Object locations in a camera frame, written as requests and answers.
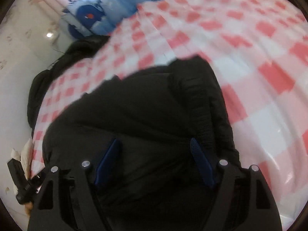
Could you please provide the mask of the blue whale curtain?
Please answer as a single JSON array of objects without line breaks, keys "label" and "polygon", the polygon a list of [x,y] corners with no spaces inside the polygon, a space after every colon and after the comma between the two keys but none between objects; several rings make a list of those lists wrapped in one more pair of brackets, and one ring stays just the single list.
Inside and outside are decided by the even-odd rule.
[{"label": "blue whale curtain", "polygon": [[117,24],[137,12],[137,5],[159,0],[68,0],[59,21],[62,30],[74,39],[107,35]]}]

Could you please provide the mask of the cream quilted jacket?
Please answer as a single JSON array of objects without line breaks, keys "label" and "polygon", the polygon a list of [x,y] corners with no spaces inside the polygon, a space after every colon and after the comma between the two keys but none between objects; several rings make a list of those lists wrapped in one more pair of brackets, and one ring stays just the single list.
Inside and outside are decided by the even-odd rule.
[{"label": "cream quilted jacket", "polygon": [[33,159],[33,140],[30,138],[20,152],[12,149],[10,157],[21,162],[26,179],[30,178],[31,161]]}]

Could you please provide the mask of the black puffer jacket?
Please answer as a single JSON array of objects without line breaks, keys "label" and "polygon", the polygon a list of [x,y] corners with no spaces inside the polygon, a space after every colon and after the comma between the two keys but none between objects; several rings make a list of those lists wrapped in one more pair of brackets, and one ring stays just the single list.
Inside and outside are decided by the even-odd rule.
[{"label": "black puffer jacket", "polygon": [[216,76],[199,56],[103,82],[64,110],[43,139],[43,157],[73,144],[119,145],[99,191],[112,230],[202,230],[207,188],[190,150],[240,165]]}]

